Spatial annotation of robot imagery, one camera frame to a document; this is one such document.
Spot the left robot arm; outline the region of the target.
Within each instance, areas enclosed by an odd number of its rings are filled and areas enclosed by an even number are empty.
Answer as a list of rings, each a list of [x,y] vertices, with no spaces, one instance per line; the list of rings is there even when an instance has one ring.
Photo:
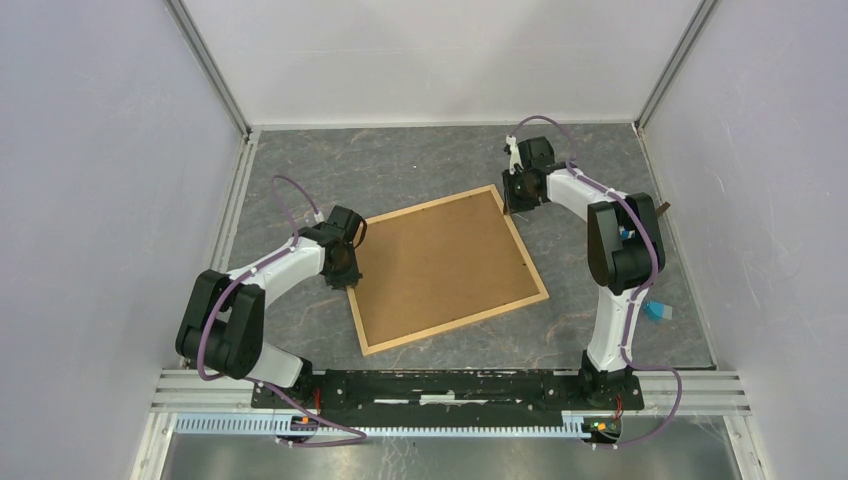
[[[266,310],[304,280],[322,276],[333,290],[362,278],[356,250],[368,224],[351,209],[334,207],[327,219],[300,228],[282,247],[239,269],[208,269],[196,278],[175,339],[175,350],[205,377],[256,380],[276,386],[290,407],[314,394],[310,361],[264,339]]]

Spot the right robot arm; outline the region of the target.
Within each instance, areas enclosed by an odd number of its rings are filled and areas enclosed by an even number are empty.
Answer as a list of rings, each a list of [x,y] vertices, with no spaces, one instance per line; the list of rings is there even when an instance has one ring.
[[[664,247],[652,197],[602,185],[570,162],[558,162],[545,137],[507,136],[502,173],[507,215],[545,203],[578,215],[587,227],[587,262],[599,288],[595,327],[581,358],[577,392],[602,408],[634,388],[629,361],[637,311],[664,267]]]

